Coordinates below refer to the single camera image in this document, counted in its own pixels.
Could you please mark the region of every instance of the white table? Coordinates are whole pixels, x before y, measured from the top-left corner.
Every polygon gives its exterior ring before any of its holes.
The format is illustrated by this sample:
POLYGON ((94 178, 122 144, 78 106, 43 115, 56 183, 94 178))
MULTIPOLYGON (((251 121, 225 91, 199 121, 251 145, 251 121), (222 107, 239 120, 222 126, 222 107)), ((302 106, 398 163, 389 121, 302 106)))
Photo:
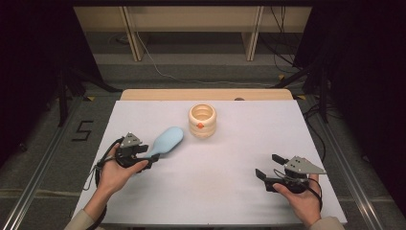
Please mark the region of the white table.
MULTIPOLYGON (((272 154, 295 155, 323 167, 296 101, 116 102, 95 163, 129 131, 152 149, 168 127, 184 130, 182 143, 152 169, 134 175, 108 202, 104 223, 128 226, 282 226, 300 223, 287 201, 267 193, 255 168, 268 176, 283 167, 272 154), (206 140, 188 130, 189 109, 209 103, 217 131, 206 140)), ((320 175, 322 217, 347 222, 327 175, 320 175)), ((76 212, 95 190, 83 191, 76 212)))

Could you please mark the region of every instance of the blue object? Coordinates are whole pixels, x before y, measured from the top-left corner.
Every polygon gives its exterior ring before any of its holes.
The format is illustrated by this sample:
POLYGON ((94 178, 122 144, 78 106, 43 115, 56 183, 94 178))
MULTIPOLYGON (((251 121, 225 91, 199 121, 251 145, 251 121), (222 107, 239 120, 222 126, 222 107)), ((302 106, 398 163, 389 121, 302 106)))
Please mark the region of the blue object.
POLYGON ((178 126, 173 126, 159 135, 154 143, 152 150, 145 157, 151 157, 158 153, 168 153, 183 139, 183 130, 178 126))

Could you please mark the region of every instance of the human hand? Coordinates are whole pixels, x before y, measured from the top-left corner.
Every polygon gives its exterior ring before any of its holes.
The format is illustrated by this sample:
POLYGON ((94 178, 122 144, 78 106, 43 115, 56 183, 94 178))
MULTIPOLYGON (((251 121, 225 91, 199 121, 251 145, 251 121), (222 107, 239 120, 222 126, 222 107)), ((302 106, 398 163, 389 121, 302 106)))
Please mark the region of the human hand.
MULTIPOLYGON (((116 144, 108 155, 114 156, 119 146, 120 144, 116 144)), ((148 161, 144 160, 129 168, 123 168, 115 160, 105 162, 101 169, 101 179, 98 190, 103 191, 107 195, 113 195, 125 185, 132 174, 139 172, 147 164, 148 161)))
MULTIPOLYGON (((120 144, 116 144, 108 155, 114 156, 119 146, 120 144)), ((96 219, 102 214, 109 198, 123 188, 132 174, 140 171, 147 164, 148 161, 144 160, 129 168, 123 168, 115 160, 105 162, 101 169, 99 186, 93 193, 89 202, 84 206, 84 212, 87 213, 92 220, 96 221, 96 219)))
MULTIPOLYGON (((318 174, 310 174, 309 178, 319 181, 318 174)), ((309 187, 319 195, 320 187, 315 181, 309 180, 309 187)), ((296 217, 301 220, 305 227, 308 228, 321 219, 319 199, 312 192, 306 190, 301 194, 293 194, 285 186, 278 183, 275 183, 273 187, 289 201, 296 217)))

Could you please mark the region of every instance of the finger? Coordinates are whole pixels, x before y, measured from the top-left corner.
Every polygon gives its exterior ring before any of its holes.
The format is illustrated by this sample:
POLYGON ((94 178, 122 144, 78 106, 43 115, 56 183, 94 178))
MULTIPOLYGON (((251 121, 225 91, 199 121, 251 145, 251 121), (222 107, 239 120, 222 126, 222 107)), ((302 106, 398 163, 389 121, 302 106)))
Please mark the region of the finger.
POLYGON ((319 194, 319 193, 320 193, 320 187, 319 187, 319 185, 316 183, 316 181, 319 182, 319 174, 310 174, 308 177, 309 177, 310 179, 314 179, 314 180, 315 180, 315 181, 309 180, 308 186, 309 186, 312 190, 314 190, 314 192, 316 192, 317 194, 319 194))
POLYGON ((141 171, 143 168, 145 168, 147 164, 148 164, 148 161, 143 160, 143 161, 140 161, 137 164, 129 167, 128 170, 131 172, 131 174, 134 174, 134 173, 141 171))
POLYGON ((290 198, 293 196, 292 192, 290 192, 284 185, 275 183, 273 185, 274 189, 280 193, 282 196, 287 198, 287 200, 290 200, 290 198))
POLYGON ((116 153, 117 149, 119 148, 119 146, 120 146, 120 143, 116 143, 116 145, 114 145, 113 148, 111 148, 108 155, 114 155, 116 153))

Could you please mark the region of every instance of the white jar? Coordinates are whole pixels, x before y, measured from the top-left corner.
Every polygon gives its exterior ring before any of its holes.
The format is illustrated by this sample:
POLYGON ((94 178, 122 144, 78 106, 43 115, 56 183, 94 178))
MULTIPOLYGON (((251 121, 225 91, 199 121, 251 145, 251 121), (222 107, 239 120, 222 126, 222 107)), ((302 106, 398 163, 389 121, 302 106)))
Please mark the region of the white jar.
POLYGON ((217 114, 205 103, 197 104, 189 110, 189 130, 198 138, 208 138, 215 132, 217 114))

